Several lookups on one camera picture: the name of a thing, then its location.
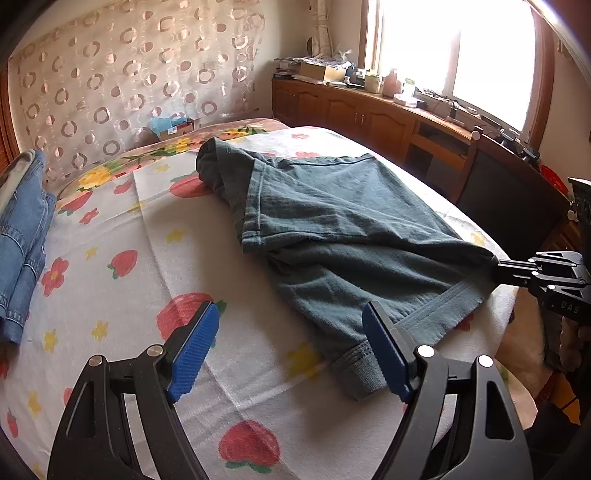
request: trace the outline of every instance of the denim fabric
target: denim fabric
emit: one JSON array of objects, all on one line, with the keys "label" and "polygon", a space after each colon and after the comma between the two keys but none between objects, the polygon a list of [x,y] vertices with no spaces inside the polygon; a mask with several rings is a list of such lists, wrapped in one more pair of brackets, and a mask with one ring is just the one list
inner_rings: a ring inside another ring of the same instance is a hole
[{"label": "denim fabric", "polygon": [[22,331],[28,317],[29,305],[37,281],[45,267],[44,243],[47,231],[53,219],[53,212],[56,208],[56,197],[52,194],[42,192],[47,201],[47,215],[43,219],[43,227],[39,237],[35,240],[31,251],[25,259],[18,276],[17,285],[14,287],[12,297],[8,302],[8,309],[4,325],[0,328],[0,342],[9,341],[21,343]]},{"label": "denim fabric", "polygon": [[379,301],[435,344],[497,286],[490,251],[469,244],[387,166],[359,158],[269,158],[218,139],[199,177],[230,206],[244,253],[264,254],[283,299],[354,398],[385,386],[361,313]]},{"label": "denim fabric", "polygon": [[[2,329],[6,324],[7,310],[25,264],[35,272],[40,272],[39,264],[44,262],[42,244],[47,228],[53,217],[56,198],[42,187],[44,167],[43,153],[31,150],[24,155],[35,155],[31,166],[25,173],[12,199],[0,216],[0,321]],[[24,273],[22,280],[27,282],[18,286],[14,311],[22,312],[25,292],[30,288],[31,277]]]}]

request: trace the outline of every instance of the cabinet door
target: cabinet door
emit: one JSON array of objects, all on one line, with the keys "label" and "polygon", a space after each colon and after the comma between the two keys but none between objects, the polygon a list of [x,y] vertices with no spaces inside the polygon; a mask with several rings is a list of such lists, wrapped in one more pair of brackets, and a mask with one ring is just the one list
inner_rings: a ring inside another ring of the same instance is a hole
[{"label": "cabinet door", "polygon": [[273,115],[290,127],[294,127],[297,122],[296,96],[290,83],[273,82]]},{"label": "cabinet door", "polygon": [[297,96],[297,125],[306,127],[323,127],[323,99],[313,85],[302,90]]},{"label": "cabinet door", "polygon": [[351,140],[361,140],[359,108],[346,98],[326,99],[326,126]]},{"label": "cabinet door", "polygon": [[413,134],[414,118],[394,105],[387,107],[370,106],[363,112],[363,144],[394,163],[403,165]]}]

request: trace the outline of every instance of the floral blanket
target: floral blanket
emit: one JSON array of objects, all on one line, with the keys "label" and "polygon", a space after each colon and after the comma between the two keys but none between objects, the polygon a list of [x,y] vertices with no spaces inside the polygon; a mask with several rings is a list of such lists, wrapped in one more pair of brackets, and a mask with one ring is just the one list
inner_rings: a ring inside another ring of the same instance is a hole
[{"label": "floral blanket", "polygon": [[200,128],[180,138],[172,138],[154,145],[136,148],[122,157],[103,163],[70,182],[59,192],[59,198],[65,198],[74,192],[100,187],[108,181],[158,160],[173,157],[186,151],[198,151],[201,145],[211,137],[231,140],[284,128],[288,128],[288,126],[270,118],[255,118]]},{"label": "floral blanket", "polygon": [[[311,127],[229,141],[289,158],[368,152]],[[504,257],[451,203],[379,158],[462,238]],[[0,351],[0,425],[40,478],[85,362],[97,353],[109,361],[135,357],[163,343],[203,300],[223,312],[216,344],[176,409],[209,478],[371,478],[404,405],[385,390],[359,402],[344,395],[265,265],[242,253],[230,209],[199,180],[193,153],[165,157],[64,199],[46,254],[22,345]],[[439,351],[470,362],[493,355],[515,292],[497,288],[446,335]],[[446,400],[440,436],[452,421],[453,402]],[[142,471],[157,478],[135,397],[126,405]]]}]

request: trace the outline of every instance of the blue jeans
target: blue jeans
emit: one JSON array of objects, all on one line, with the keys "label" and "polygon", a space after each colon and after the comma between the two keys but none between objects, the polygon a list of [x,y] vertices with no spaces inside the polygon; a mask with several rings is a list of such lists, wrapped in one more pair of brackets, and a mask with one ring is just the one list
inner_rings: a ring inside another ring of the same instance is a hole
[{"label": "blue jeans", "polygon": [[44,156],[31,166],[0,216],[0,341],[20,343],[31,296],[45,266],[43,243],[56,197],[42,186]]}]

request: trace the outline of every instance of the red object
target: red object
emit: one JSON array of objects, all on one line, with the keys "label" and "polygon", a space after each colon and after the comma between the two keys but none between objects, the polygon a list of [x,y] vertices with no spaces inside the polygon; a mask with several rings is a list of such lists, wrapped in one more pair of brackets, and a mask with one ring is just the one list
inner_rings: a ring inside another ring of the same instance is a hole
[{"label": "red object", "polygon": [[0,377],[6,380],[8,370],[10,369],[10,360],[6,352],[0,353]]},{"label": "red object", "polygon": [[173,185],[168,189],[170,193],[182,199],[189,199],[194,197],[203,197],[211,195],[213,192],[200,179],[197,172],[191,175],[183,175],[172,179]]},{"label": "red object", "polygon": [[133,181],[126,181],[123,185],[117,185],[115,187],[115,190],[113,190],[113,193],[115,195],[119,195],[120,193],[125,193],[127,192],[127,190],[129,190],[129,187],[131,187],[131,184],[133,183]]},{"label": "red object", "polygon": [[318,153],[314,153],[314,152],[296,152],[295,156],[298,158],[313,158],[313,157],[319,157],[320,155],[318,155]]},{"label": "red object", "polygon": [[61,210],[58,212],[58,215],[60,213],[65,212],[67,216],[70,216],[72,213],[74,213],[78,209],[81,209],[84,206],[84,204],[86,202],[88,202],[88,200],[90,199],[91,196],[92,196],[92,190],[88,190],[88,192],[83,193],[77,199],[74,199],[70,203],[64,205],[61,208]]},{"label": "red object", "polygon": [[16,420],[16,418],[14,418],[12,416],[12,413],[10,413],[10,410],[8,410],[8,413],[6,414],[6,421],[8,423],[8,428],[10,429],[10,434],[12,435],[12,437],[13,438],[18,437],[17,420]]},{"label": "red object", "polygon": [[136,250],[126,250],[114,256],[107,268],[113,270],[113,280],[119,277],[124,277],[131,272],[136,262],[138,261],[138,253]]},{"label": "red object", "polygon": [[217,448],[228,468],[250,466],[269,473],[279,461],[280,448],[273,432],[253,420],[244,420],[230,428]]},{"label": "red object", "polygon": [[474,312],[469,313],[466,318],[464,318],[460,323],[456,325],[457,330],[461,330],[462,332],[469,332],[470,331],[470,322],[474,320]]},{"label": "red object", "polygon": [[98,208],[92,209],[90,212],[86,212],[84,214],[84,217],[82,217],[80,219],[80,222],[78,222],[78,223],[83,223],[84,225],[88,225],[90,223],[90,221],[94,217],[96,217],[98,214],[99,214],[99,209]]},{"label": "red object", "polygon": [[66,278],[64,277],[64,272],[68,269],[70,262],[68,260],[62,259],[62,257],[57,257],[51,268],[48,272],[45,272],[41,279],[41,285],[45,287],[43,294],[48,297],[51,295],[51,292],[54,288],[60,288]]},{"label": "red object", "polygon": [[554,172],[554,170],[546,167],[546,165],[540,165],[540,173],[560,193],[564,193],[565,195],[569,194],[569,188],[562,180],[560,180],[560,177]]},{"label": "red object", "polygon": [[67,405],[68,400],[70,400],[71,395],[72,395],[72,389],[70,387],[67,387],[64,390],[64,405]]},{"label": "red object", "polygon": [[[175,328],[189,323],[195,312],[204,301],[213,301],[207,293],[185,293],[173,298],[162,311],[156,315],[156,325],[164,340],[172,334]],[[225,310],[226,303],[222,300],[217,303],[220,314]]]}]

